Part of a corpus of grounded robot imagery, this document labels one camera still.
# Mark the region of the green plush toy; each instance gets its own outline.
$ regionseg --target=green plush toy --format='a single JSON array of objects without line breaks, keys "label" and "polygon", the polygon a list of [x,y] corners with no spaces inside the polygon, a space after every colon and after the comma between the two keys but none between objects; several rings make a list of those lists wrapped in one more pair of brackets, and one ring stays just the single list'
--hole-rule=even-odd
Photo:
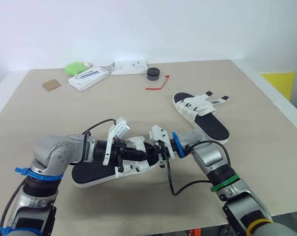
[{"label": "green plush toy", "polygon": [[89,68],[91,68],[91,64],[88,62],[84,62],[84,63],[83,62],[74,62],[74,63],[67,65],[64,68],[64,72],[67,75],[76,76]]}]

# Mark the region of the white bracket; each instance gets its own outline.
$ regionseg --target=white bracket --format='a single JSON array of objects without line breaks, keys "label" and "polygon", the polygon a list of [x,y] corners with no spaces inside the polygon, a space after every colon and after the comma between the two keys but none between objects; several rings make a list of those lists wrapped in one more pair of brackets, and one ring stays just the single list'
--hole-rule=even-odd
[{"label": "white bracket", "polygon": [[158,125],[154,125],[149,131],[149,138],[153,144],[159,145],[158,140],[163,141],[166,148],[168,148],[170,158],[174,159],[174,152],[171,147],[170,139],[166,130],[160,128]]},{"label": "white bracket", "polygon": [[106,147],[106,153],[105,158],[103,161],[103,165],[107,166],[110,160],[110,153],[111,153],[111,146],[112,146],[112,140],[114,137],[122,138],[122,136],[128,132],[130,127],[128,126],[128,122],[123,119],[123,117],[120,117],[116,121],[116,125],[113,125],[110,127],[108,132],[108,138],[107,138],[107,147]]}]

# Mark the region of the green ring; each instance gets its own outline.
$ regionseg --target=green ring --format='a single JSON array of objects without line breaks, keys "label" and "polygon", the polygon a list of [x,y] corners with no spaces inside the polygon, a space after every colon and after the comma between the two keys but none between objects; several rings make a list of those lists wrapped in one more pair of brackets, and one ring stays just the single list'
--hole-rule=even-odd
[{"label": "green ring", "polygon": [[239,179],[239,176],[238,176],[238,174],[235,174],[234,176],[231,176],[230,178],[228,178],[224,182],[221,182],[220,184],[212,186],[211,191],[212,192],[217,192],[218,190],[222,189],[225,186],[228,186],[229,184],[231,184],[233,181],[235,181],[237,179]]}]

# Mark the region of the cardboard square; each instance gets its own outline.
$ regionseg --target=cardboard square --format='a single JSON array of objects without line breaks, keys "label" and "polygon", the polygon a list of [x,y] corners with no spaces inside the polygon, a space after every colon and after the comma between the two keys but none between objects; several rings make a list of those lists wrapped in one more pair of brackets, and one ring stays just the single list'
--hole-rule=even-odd
[{"label": "cardboard square", "polygon": [[48,82],[45,82],[42,84],[42,86],[47,90],[47,91],[51,91],[51,90],[54,90],[58,87],[61,86],[61,84],[58,82],[58,80],[50,80]]}]

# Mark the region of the yellow ring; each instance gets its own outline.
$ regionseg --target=yellow ring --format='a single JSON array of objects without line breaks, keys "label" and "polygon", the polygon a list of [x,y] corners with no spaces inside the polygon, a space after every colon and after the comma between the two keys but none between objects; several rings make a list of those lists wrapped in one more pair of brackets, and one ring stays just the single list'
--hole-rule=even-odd
[{"label": "yellow ring", "polygon": [[246,229],[246,236],[250,236],[250,232],[251,230],[257,226],[258,224],[261,224],[263,222],[269,222],[269,223],[274,223],[272,220],[269,220],[269,219],[258,219],[258,220],[255,220],[253,221],[249,226],[248,228]]}]

